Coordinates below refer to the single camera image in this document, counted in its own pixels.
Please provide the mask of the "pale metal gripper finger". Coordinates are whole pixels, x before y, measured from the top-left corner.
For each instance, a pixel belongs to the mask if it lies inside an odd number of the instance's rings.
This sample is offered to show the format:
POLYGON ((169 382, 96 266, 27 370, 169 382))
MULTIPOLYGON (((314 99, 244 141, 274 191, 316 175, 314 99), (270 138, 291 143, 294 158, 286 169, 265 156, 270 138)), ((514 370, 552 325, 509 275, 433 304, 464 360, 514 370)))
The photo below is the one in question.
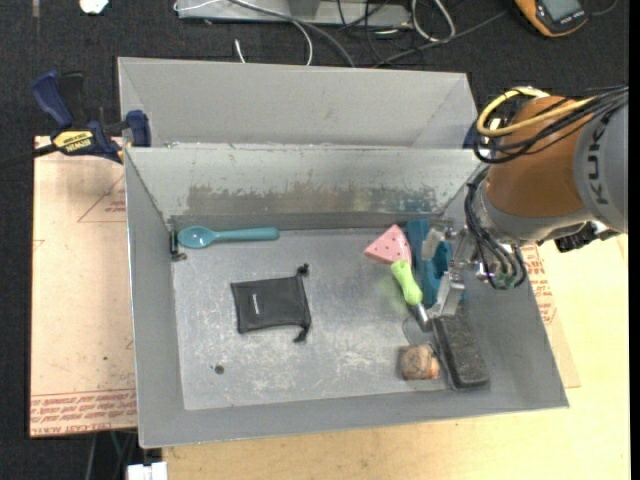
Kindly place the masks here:
POLYGON ((423 260, 431 260, 441 244, 451 242, 456 238, 456 232, 451 226, 437 225, 429 228, 422 243, 421 257, 423 260))
POLYGON ((464 293, 465 284, 462 275, 445 273, 440 280, 436 302, 429 309, 429 315, 432 318, 454 316, 464 293))

